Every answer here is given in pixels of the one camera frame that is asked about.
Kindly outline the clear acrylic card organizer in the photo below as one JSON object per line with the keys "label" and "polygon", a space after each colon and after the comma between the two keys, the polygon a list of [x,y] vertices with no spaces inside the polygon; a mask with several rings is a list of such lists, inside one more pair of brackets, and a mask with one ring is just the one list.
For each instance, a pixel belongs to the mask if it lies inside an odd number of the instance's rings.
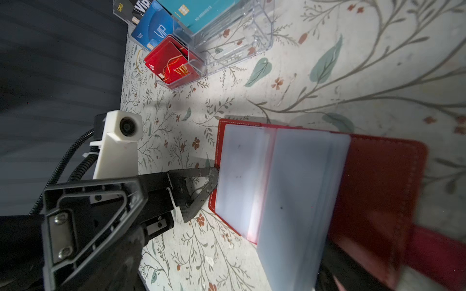
{"label": "clear acrylic card organizer", "polygon": [[[274,1],[239,1],[196,34],[172,16],[181,26],[174,31],[173,36],[203,62],[200,77],[187,84],[230,69],[233,65],[268,50],[273,44],[273,16]],[[128,26],[129,38],[132,40],[131,33],[137,25]],[[155,77],[160,84],[169,88],[156,75]]]}

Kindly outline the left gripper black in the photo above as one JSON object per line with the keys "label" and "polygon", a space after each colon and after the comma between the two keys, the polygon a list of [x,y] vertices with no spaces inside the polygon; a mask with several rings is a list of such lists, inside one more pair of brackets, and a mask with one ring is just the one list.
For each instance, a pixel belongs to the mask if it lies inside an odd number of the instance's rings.
{"label": "left gripper black", "polygon": [[[183,221],[218,185],[215,167],[168,172]],[[165,174],[47,187],[41,215],[1,218],[4,291],[142,291],[141,252],[173,227]]]}

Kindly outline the red leather card holder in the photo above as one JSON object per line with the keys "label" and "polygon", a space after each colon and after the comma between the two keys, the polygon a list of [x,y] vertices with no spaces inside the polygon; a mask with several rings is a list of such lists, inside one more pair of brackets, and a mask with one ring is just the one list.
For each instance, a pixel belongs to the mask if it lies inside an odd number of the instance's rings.
{"label": "red leather card holder", "polygon": [[315,291],[326,240],[394,290],[403,267],[466,288],[463,243],[413,223],[418,141],[222,119],[209,208],[256,246],[270,288]]}

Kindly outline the black card in organizer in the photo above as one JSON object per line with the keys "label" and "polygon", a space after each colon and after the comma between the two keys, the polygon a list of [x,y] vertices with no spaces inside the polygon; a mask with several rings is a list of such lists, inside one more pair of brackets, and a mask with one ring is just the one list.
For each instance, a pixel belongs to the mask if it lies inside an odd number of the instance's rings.
{"label": "black card in organizer", "polygon": [[113,0],[113,12],[124,22],[137,25],[151,4],[152,0]]}

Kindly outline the blue card in organizer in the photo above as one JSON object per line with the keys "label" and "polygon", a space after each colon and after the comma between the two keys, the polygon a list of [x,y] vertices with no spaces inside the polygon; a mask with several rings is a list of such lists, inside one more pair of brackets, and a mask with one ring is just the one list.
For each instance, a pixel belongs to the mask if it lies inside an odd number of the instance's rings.
{"label": "blue card in organizer", "polygon": [[157,1],[152,1],[146,13],[131,33],[133,42],[150,52],[181,26]]}

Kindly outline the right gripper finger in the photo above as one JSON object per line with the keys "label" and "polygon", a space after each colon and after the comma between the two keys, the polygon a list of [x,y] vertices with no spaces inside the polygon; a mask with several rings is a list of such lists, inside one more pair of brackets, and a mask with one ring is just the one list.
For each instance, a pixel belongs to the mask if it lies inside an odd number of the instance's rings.
{"label": "right gripper finger", "polygon": [[326,240],[316,291],[390,291],[391,289],[367,272],[331,240]]}

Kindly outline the red card in organizer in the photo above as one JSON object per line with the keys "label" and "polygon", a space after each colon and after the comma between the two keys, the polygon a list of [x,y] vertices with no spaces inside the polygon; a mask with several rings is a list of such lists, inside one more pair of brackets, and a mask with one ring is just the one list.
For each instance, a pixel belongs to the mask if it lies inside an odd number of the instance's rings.
{"label": "red card in organizer", "polygon": [[173,35],[168,35],[147,57],[146,67],[159,80],[174,89],[200,77],[203,62]]}

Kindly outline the teal card in organizer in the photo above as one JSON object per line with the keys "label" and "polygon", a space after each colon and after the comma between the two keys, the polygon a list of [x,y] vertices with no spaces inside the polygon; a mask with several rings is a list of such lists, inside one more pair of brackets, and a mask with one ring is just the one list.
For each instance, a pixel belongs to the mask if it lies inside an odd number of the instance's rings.
{"label": "teal card in organizer", "polygon": [[158,3],[188,30],[196,34],[239,1],[160,0]]}

